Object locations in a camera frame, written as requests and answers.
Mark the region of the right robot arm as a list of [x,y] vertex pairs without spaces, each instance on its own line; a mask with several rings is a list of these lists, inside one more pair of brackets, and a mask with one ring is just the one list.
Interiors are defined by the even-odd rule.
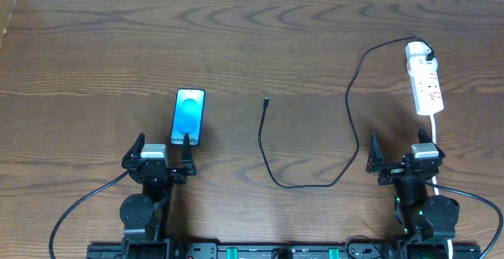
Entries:
[[419,143],[411,146],[400,162],[387,163],[375,134],[369,137],[367,173],[377,174],[379,185],[395,188],[401,224],[405,234],[384,247],[385,258],[448,258],[447,242],[456,235],[460,206],[442,195],[428,194],[428,181],[439,173],[444,152],[425,130]]

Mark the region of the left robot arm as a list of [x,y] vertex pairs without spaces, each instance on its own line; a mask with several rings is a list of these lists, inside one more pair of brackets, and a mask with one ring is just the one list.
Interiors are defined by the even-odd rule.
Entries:
[[188,257],[183,243],[166,239],[162,232],[168,219],[173,186],[185,184],[188,176],[196,174],[189,135],[183,137],[181,162],[180,168],[169,167],[167,146],[146,144],[143,133],[123,156],[122,168],[143,186],[143,190],[121,204],[124,237],[119,258]]

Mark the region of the white power strip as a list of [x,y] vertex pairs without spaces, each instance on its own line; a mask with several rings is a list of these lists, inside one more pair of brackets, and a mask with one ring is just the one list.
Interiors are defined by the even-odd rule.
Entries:
[[437,71],[409,77],[418,115],[433,116],[444,109]]

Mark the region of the blue Samsung Galaxy smartphone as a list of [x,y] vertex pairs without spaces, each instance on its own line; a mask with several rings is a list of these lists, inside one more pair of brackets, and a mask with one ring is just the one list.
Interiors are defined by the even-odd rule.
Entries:
[[205,100],[203,89],[180,88],[177,91],[170,136],[172,145],[182,145],[186,134],[192,146],[199,144]]

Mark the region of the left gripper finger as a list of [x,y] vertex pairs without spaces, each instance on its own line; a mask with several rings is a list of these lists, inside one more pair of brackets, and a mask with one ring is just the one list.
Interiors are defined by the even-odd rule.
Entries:
[[141,152],[145,146],[145,134],[140,133],[136,141],[129,149],[129,151],[123,156],[121,167],[122,168],[137,168],[139,165],[139,160],[141,158]]
[[191,152],[189,134],[185,133],[183,137],[181,162],[188,176],[195,176],[197,173],[195,161]]

